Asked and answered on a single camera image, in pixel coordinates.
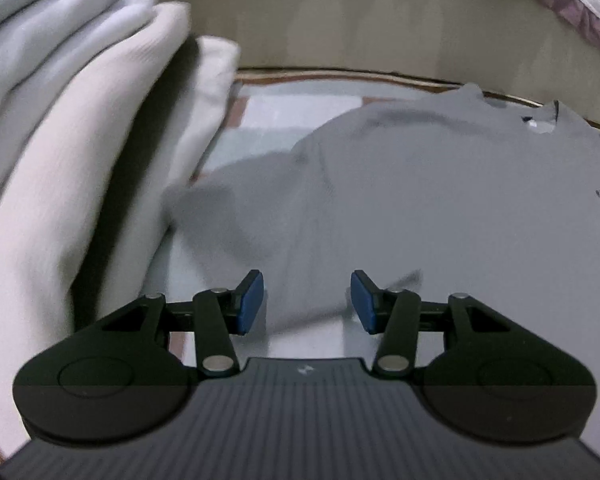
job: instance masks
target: ribbed gray panel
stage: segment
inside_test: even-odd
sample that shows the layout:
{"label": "ribbed gray panel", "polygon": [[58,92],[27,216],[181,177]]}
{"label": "ribbed gray panel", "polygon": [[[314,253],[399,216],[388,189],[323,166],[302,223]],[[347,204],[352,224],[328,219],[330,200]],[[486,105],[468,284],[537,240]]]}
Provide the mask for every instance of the ribbed gray panel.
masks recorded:
{"label": "ribbed gray panel", "polygon": [[406,384],[356,359],[250,360],[205,381],[166,426],[105,449],[33,441],[8,480],[600,480],[575,439],[531,448],[474,442],[432,418]]}

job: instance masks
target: gray t-shirt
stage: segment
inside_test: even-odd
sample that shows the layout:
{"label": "gray t-shirt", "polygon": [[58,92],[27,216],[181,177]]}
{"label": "gray t-shirt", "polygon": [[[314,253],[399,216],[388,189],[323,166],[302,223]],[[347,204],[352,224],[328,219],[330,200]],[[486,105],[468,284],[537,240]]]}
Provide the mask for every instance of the gray t-shirt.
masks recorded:
{"label": "gray t-shirt", "polygon": [[167,204],[209,282],[263,272],[269,333],[345,310],[363,269],[426,301],[468,292],[600,385],[600,131],[561,103],[497,108],[467,85],[367,105]]}

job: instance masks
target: white logo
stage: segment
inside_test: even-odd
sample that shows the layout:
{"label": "white logo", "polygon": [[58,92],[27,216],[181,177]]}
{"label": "white logo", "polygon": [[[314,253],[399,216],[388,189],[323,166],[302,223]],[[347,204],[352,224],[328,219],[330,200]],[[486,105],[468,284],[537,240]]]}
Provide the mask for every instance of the white logo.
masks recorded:
{"label": "white logo", "polygon": [[301,373],[302,375],[304,375],[305,377],[307,375],[313,373],[314,370],[315,370],[315,368],[312,366],[309,366],[309,365],[304,365],[304,366],[298,367],[298,372]]}

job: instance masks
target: silver screw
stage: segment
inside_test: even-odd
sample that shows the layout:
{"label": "silver screw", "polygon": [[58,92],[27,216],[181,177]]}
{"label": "silver screw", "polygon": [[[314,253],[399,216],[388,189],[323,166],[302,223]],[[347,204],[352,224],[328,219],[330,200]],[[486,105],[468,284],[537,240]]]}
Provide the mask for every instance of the silver screw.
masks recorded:
{"label": "silver screw", "polygon": [[234,360],[226,355],[210,355],[202,361],[202,366],[209,372],[225,372],[234,365]]}
{"label": "silver screw", "polygon": [[385,372],[403,372],[409,368],[409,360],[401,355],[383,355],[378,359],[378,366]]}

